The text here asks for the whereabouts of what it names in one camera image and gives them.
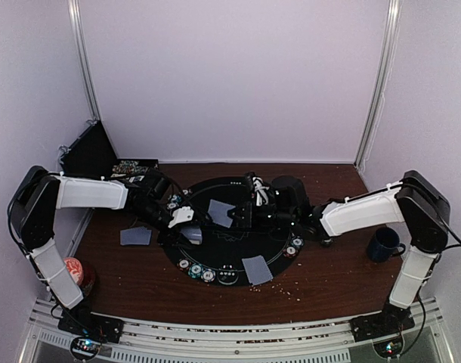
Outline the grey card deck box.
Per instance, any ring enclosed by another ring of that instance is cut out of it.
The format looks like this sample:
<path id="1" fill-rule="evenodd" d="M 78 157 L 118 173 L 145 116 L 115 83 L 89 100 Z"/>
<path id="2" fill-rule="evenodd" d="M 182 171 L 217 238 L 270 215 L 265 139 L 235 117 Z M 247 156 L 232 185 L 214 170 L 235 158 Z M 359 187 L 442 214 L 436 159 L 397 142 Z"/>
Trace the grey card deck box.
<path id="1" fill-rule="evenodd" d="M 181 227 L 181 234 L 193 245 L 200 245 L 203 242 L 203 233 L 200 226 L 188 225 Z"/>

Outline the red chip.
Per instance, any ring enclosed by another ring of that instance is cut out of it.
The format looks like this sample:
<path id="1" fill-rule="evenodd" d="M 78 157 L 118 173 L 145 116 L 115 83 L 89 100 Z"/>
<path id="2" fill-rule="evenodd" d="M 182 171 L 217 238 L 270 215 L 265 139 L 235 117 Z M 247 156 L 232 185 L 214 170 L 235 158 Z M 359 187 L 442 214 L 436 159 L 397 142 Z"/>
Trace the red chip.
<path id="1" fill-rule="evenodd" d="M 288 246 L 284 251 L 284 256 L 288 257 L 288 258 L 292 258 L 294 256 L 296 256 L 298 250 L 293 247 L 293 246 Z"/>
<path id="2" fill-rule="evenodd" d="M 180 259 L 177 263 L 177 267 L 181 271 L 187 271 L 190 266 L 191 266 L 191 263 L 188 259 Z"/>

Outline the two of spades card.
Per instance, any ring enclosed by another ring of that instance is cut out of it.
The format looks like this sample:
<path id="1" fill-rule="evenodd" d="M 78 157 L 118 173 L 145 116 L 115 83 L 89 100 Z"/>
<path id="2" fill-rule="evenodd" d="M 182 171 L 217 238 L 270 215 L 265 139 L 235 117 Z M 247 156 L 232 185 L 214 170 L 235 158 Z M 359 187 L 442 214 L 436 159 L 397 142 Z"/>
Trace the two of spades card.
<path id="1" fill-rule="evenodd" d="M 235 206 L 233 205 L 211 199 L 209 202 L 208 214 L 216 225 L 229 228 L 233 223 L 233 219 L 229 217 L 227 213 L 234 208 Z"/>

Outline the dealt card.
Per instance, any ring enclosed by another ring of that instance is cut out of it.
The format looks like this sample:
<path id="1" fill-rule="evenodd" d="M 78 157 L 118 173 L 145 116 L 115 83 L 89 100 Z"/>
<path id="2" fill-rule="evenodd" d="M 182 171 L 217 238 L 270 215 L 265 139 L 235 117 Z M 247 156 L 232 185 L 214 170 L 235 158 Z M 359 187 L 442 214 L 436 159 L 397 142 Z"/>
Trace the dealt card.
<path id="1" fill-rule="evenodd" d="M 274 276 L 262 255 L 242 259 L 244 271 L 252 286 L 272 281 Z"/>

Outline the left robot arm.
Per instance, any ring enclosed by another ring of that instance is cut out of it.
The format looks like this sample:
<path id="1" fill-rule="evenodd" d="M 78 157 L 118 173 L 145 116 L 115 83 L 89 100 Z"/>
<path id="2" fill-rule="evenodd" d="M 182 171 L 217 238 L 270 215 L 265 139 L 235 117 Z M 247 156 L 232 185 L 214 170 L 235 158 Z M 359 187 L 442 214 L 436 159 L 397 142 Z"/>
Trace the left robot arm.
<path id="1" fill-rule="evenodd" d="M 160 201 L 170 187 L 180 185 L 156 169 L 111 176 L 27 170 L 8 204 L 8 229 L 48 292 L 70 310 L 67 321 L 80 335 L 93 334 L 97 319 L 80 306 L 83 292 L 67 271 L 68 238 L 91 209 L 126 210 L 162 232 L 164 242 L 189 247 L 182 226 L 210 217 L 184 192 L 180 206 L 166 209 Z"/>

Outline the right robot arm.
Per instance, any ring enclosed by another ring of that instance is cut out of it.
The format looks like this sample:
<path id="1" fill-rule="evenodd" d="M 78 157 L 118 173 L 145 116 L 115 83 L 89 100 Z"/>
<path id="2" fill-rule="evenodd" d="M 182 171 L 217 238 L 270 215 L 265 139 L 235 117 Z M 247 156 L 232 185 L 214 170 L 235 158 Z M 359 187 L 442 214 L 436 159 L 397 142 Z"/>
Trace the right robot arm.
<path id="1" fill-rule="evenodd" d="M 450 227 L 449 201 L 415 170 L 378 190 L 317 205 L 311 203 L 304 183 L 291 175 L 266 182 L 250 172 L 244 185 L 249 198 L 227 212 L 242 228 L 275 225 L 324 244 L 362 229 L 403 227 L 399 236 L 410 240 L 388 294 L 387 309 L 376 317 L 376 327 L 384 334 L 404 323 L 404 310 L 415 300 L 450 239 L 461 247 L 461 239 Z"/>

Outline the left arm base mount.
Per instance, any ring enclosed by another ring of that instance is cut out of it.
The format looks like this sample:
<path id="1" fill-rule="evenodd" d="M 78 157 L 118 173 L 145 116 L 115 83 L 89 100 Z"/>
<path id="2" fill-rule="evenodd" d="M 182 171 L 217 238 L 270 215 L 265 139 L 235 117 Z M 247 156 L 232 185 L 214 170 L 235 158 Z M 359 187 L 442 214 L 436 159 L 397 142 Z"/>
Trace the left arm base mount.
<path id="1" fill-rule="evenodd" d="M 70 353 L 78 361 L 96 358 L 107 343 L 118 343 L 122 336 L 124 321 L 102 315 L 92 315 L 89 326 L 83 326 L 71 317 L 62 317 L 59 330 L 75 335 L 70 341 Z"/>

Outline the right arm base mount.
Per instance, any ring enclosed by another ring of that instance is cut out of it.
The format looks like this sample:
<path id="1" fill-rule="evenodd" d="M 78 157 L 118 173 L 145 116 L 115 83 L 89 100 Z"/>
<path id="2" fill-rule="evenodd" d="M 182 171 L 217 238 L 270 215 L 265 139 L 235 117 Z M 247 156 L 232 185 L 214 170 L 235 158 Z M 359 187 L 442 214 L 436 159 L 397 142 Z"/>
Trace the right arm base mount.
<path id="1" fill-rule="evenodd" d="M 410 315 L 397 318 L 380 312 L 352 318 L 350 327 L 356 343 L 371 340 L 380 358 L 393 359 L 405 350 L 403 332 L 415 327 L 415 321 Z"/>

